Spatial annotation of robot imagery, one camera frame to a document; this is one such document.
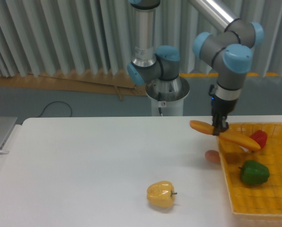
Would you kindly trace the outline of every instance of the yellow bell pepper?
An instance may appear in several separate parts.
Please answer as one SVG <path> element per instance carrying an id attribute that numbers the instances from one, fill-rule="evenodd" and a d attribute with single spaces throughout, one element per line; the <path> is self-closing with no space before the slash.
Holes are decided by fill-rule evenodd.
<path id="1" fill-rule="evenodd" d="M 152 184 L 147 189 L 147 199 L 150 204 L 159 207 L 171 207 L 174 204 L 175 189 L 171 182 L 160 181 Z"/>

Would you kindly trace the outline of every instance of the floor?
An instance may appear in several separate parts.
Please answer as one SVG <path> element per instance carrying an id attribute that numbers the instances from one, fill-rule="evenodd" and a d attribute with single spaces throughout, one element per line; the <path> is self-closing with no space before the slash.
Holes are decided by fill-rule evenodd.
<path id="1" fill-rule="evenodd" d="M 187 78 L 190 94 L 184 101 L 184 115 L 210 115 L 208 89 L 215 77 Z M 72 107 L 73 117 L 150 116 L 150 100 L 139 96 L 52 91 L 0 87 L 0 116 L 16 116 L 17 123 L 38 116 L 53 101 Z M 50 105 L 42 117 L 67 117 L 70 109 L 62 103 Z M 282 115 L 282 77 L 248 77 L 231 115 Z"/>

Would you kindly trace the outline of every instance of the yellow basket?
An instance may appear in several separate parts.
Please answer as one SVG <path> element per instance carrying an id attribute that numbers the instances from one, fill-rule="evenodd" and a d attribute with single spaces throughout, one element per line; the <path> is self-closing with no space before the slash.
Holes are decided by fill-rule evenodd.
<path id="1" fill-rule="evenodd" d="M 238 145 L 218 138 L 232 212 L 246 220 L 282 220 L 282 122 L 233 123 L 229 127 L 247 136 L 259 129 L 268 135 L 266 146 L 257 152 L 245 152 Z M 248 186 L 241 181 L 239 167 L 250 159 L 269 168 L 266 183 Z"/>

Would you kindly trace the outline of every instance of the metal arm tube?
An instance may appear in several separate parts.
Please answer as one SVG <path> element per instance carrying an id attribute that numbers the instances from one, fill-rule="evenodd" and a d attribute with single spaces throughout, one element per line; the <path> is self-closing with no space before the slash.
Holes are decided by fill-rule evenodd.
<path id="1" fill-rule="evenodd" d="M 215 0 L 189 0 L 218 31 L 224 32 L 227 26 L 238 17 L 222 2 Z"/>
<path id="2" fill-rule="evenodd" d="M 155 9 L 135 10 L 135 57 L 132 62 L 139 67 L 149 67 L 156 62 L 154 55 Z"/>

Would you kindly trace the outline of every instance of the cardboard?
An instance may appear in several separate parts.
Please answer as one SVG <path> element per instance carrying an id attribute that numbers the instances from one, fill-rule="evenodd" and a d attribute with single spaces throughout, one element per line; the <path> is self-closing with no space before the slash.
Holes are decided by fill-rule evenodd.
<path id="1" fill-rule="evenodd" d="M 27 75 L 21 77 L 0 77 L 0 86 L 4 87 L 25 87 L 33 89 L 48 89 L 48 90 L 66 90 L 66 91 L 82 91 L 94 92 L 102 94 L 117 94 L 120 99 L 122 95 L 130 96 L 145 96 L 145 86 L 134 86 L 133 88 L 118 87 L 114 85 L 105 85 L 98 83 L 90 83 L 72 79 L 60 79 L 56 77 Z"/>
<path id="2" fill-rule="evenodd" d="M 76 70 L 72 70 L 67 75 L 64 75 L 61 70 L 58 70 L 53 76 L 50 76 L 45 72 L 41 73 L 40 75 L 59 79 L 69 79 L 96 84 L 113 85 L 117 87 L 135 87 L 134 82 L 131 80 L 130 76 L 124 72 L 124 70 L 119 70 L 119 72 L 115 75 L 112 75 L 111 70 L 108 72 L 108 74 L 104 74 L 102 68 L 98 71 L 97 74 L 92 74 L 91 70 L 86 70 L 83 74 L 78 75 Z"/>

